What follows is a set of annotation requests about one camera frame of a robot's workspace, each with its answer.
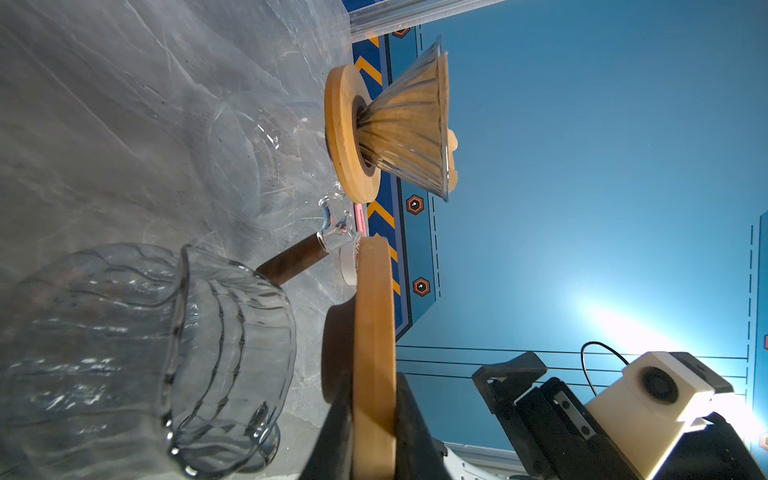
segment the yellow chevron stripe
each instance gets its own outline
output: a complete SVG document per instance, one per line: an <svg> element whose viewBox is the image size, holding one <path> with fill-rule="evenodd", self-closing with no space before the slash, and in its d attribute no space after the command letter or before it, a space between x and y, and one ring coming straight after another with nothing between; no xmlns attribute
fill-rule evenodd
<svg viewBox="0 0 768 480"><path fill-rule="evenodd" d="M381 235L379 235L378 233L375 233L373 236L374 237L381 237ZM389 248L389 256L392 257L394 259L394 261L397 261L397 250L395 250L394 248L390 247ZM395 279L392 279L392 288L397 292L398 295L400 295L400 284L397 283L395 281Z"/></svg>
<svg viewBox="0 0 768 480"><path fill-rule="evenodd" d="M376 68L371 65L365 58L358 57L357 61L355 62L355 67L358 70L362 70L368 75L371 76L374 80L376 80L376 83L379 85L382 84L382 74L380 71L376 70Z"/></svg>
<svg viewBox="0 0 768 480"><path fill-rule="evenodd" d="M391 215L390 212L386 211L384 207L379 204L379 202L375 200L368 204L368 218L373 215L373 212L377 212L382 216L386 223L389 223L392 228L395 228L395 218Z"/></svg>

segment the gray marble surface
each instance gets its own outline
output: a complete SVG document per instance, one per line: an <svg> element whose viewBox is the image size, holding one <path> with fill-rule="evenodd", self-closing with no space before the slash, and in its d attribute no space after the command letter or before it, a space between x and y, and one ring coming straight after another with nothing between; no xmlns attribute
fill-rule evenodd
<svg viewBox="0 0 768 480"><path fill-rule="evenodd" d="M295 102L322 112L329 69L351 60L340 0L0 2L0 289L103 243L195 243L257 266L316 231L336 177L322 117ZM217 116L243 92L271 102L241 113L282 151ZM298 351L283 441L250 477L303 467L328 409L323 318L353 289L331 256L286 292Z"/></svg>

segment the glass cup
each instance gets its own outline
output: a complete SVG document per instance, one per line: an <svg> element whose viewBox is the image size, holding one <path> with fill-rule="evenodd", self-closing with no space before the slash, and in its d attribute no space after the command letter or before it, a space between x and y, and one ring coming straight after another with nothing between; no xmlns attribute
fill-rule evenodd
<svg viewBox="0 0 768 480"><path fill-rule="evenodd" d="M232 94L212 115L206 138L204 180L246 225L278 230L311 217L336 178L321 102Z"/></svg>
<svg viewBox="0 0 768 480"><path fill-rule="evenodd" d="M7 292L0 472L140 478L257 471L280 443L296 335L284 292L185 246L68 255Z"/></svg>

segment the bright light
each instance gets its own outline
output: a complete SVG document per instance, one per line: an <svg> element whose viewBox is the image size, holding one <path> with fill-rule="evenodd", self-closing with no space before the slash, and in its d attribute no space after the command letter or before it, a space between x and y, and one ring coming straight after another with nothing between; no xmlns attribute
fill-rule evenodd
<svg viewBox="0 0 768 480"><path fill-rule="evenodd" d="M720 413L744 439L756 439L766 431L765 425L735 393L721 393L710 401L712 411Z"/></svg>
<svg viewBox="0 0 768 480"><path fill-rule="evenodd" d="M647 325L641 319L614 308L593 302L581 302L581 312L597 333L595 339L607 343L619 352L642 354L645 352L684 352L679 343Z"/></svg>

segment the orange hexagon icon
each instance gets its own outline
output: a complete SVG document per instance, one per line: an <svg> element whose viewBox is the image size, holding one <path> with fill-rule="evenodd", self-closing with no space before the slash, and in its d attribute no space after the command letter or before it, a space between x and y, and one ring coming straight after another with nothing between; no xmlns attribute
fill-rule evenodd
<svg viewBox="0 0 768 480"><path fill-rule="evenodd" d="M413 195L408 199L406 208L408 209L408 212L418 215L424 211L424 199L419 195Z"/></svg>
<svg viewBox="0 0 768 480"><path fill-rule="evenodd" d="M397 38L405 38L409 31L411 31L410 27L403 30L395 30L392 32L392 35L395 35Z"/></svg>
<svg viewBox="0 0 768 480"><path fill-rule="evenodd" d="M429 280L424 280L421 277L414 280L413 291L416 292L416 295L418 296L426 296L427 293L432 291L429 287Z"/></svg>

